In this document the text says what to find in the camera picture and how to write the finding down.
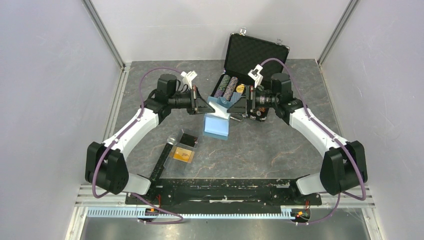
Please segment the blue card holder wallet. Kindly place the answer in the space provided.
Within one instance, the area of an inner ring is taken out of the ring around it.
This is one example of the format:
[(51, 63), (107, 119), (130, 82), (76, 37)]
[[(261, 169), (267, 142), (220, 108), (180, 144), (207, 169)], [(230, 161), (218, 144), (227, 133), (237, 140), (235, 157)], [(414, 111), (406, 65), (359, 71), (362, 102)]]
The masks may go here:
[(203, 119), (203, 135), (219, 140), (228, 140), (230, 132), (230, 113), (220, 98), (209, 96), (207, 103), (215, 110), (207, 113)]

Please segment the dark card stack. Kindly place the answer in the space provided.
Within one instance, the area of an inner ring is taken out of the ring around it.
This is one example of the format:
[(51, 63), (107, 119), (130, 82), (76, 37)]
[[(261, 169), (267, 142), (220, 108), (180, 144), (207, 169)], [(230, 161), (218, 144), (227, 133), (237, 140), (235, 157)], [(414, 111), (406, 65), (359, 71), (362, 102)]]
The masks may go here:
[(182, 145), (191, 147), (191, 148), (195, 148), (198, 144), (198, 139), (199, 138), (197, 136), (194, 136), (194, 135), (191, 135), (191, 134), (188, 134), (188, 133), (183, 133), (181, 135), (179, 143), (182, 144)]

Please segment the clear plastic card box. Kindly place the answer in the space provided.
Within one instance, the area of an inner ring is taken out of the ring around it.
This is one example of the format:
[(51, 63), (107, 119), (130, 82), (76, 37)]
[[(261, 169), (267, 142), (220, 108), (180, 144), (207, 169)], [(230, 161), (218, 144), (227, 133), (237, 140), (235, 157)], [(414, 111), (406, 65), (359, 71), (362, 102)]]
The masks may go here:
[(199, 142), (199, 134), (191, 129), (181, 128), (177, 133), (170, 135), (167, 144), (171, 145), (171, 150), (164, 168), (181, 174), (185, 172), (195, 157)]

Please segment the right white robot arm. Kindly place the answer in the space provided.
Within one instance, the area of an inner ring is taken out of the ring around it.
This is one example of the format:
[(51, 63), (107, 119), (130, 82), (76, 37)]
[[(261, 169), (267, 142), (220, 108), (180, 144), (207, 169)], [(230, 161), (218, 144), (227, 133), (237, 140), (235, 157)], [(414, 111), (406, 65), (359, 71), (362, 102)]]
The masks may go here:
[(273, 108), (275, 114), (301, 133), (323, 158), (318, 173), (291, 181), (288, 196), (293, 203), (302, 204), (314, 193), (335, 196), (357, 186), (365, 187), (368, 173), (364, 146), (357, 140), (346, 140), (318, 120), (302, 100), (294, 97), (288, 74), (273, 74), (268, 90), (246, 86), (241, 98), (227, 112), (247, 115), (260, 108)]

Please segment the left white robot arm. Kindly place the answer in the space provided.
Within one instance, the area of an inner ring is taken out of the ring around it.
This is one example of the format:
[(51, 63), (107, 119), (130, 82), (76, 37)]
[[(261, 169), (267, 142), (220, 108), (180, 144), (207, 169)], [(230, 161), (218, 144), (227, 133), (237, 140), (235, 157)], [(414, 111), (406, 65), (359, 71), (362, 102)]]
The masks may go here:
[(162, 74), (157, 87), (142, 102), (136, 114), (118, 132), (102, 143), (92, 142), (86, 153), (85, 180), (108, 193), (136, 193), (145, 204), (153, 203), (157, 190), (151, 186), (152, 181), (144, 176), (130, 173), (126, 158), (135, 146), (162, 123), (173, 109), (185, 109), (190, 115), (214, 113), (200, 95), (192, 81), (197, 76), (195, 71), (181, 72), (184, 91), (177, 90), (178, 79), (173, 74)]

